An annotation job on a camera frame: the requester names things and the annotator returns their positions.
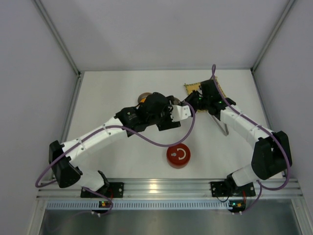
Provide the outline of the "grey-banded steel bowl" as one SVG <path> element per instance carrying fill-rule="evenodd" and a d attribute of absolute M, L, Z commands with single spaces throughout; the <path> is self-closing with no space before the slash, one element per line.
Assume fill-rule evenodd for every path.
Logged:
<path fill-rule="evenodd" d="M 143 98 L 147 98 L 149 95 L 151 95 L 152 93 L 142 93 L 139 95 L 139 97 L 137 98 L 138 103 L 141 101 L 141 99 Z"/>

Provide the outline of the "steel serving tongs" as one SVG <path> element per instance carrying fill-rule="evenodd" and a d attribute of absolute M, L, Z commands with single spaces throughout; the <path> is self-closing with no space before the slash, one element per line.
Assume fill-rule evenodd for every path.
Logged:
<path fill-rule="evenodd" d="M 229 135 L 228 126 L 227 126 L 225 123 L 219 121 L 215 116 L 210 115 L 210 117 L 211 117 L 212 120 L 217 124 L 217 126 L 218 126 L 218 128 L 221 130 L 222 134 L 223 134 L 224 136 L 228 136 L 228 135 Z"/>

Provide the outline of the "red round lid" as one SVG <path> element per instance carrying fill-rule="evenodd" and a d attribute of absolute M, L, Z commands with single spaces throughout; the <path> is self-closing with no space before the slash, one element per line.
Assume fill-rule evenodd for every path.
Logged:
<path fill-rule="evenodd" d="M 167 162 L 175 164 L 189 163 L 191 152 L 187 145 L 180 143 L 172 147 L 168 147 L 166 151 Z"/>

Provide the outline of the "red-banded steel bowl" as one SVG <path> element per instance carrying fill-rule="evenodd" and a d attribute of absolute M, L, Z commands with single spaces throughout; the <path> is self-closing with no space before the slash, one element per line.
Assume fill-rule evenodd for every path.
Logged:
<path fill-rule="evenodd" d="M 175 164 L 173 162 L 168 162 L 168 164 L 175 169 L 182 169 L 184 167 L 186 167 L 188 165 L 188 163 L 184 163 L 184 164 Z"/>

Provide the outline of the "grey round lid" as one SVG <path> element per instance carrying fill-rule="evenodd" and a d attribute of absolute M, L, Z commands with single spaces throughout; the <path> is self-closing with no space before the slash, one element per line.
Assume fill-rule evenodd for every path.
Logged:
<path fill-rule="evenodd" d="M 176 97 L 173 97 L 173 105 L 180 105 L 181 104 L 181 101 L 176 98 Z"/>

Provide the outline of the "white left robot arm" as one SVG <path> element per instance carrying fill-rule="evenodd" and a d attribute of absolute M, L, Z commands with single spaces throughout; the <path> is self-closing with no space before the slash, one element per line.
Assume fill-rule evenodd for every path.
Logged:
<path fill-rule="evenodd" d="M 87 164 L 97 151 L 132 135 L 142 138 L 141 132 L 149 126 L 155 125 L 159 131 L 178 128 L 180 122 L 191 115 L 185 102 L 154 92 L 143 102 L 121 109 L 101 126 L 74 140 L 53 141 L 49 145 L 48 168 L 59 188 L 78 185 L 98 192 L 107 188 L 109 182 L 103 171 L 92 170 Z"/>

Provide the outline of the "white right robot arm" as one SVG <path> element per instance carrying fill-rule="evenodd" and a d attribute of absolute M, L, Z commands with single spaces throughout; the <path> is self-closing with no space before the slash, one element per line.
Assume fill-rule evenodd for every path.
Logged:
<path fill-rule="evenodd" d="M 184 99 L 194 111 L 206 110 L 236 131 L 252 147 L 251 163 L 230 173 L 225 184 L 232 193 L 249 183 L 267 180 L 292 166 L 289 138 L 274 132 L 245 115 L 232 99 L 226 97 L 214 79 L 203 81 Z"/>

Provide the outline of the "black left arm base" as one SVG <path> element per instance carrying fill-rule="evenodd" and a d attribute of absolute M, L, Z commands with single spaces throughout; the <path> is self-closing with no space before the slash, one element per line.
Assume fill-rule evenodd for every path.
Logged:
<path fill-rule="evenodd" d="M 123 198 L 124 193 L 124 183 L 123 182 L 109 182 L 109 185 L 104 185 L 96 193 L 104 195 L 107 198 Z M 81 189 L 81 198 L 101 198 L 101 196 L 87 191 L 86 189 Z"/>

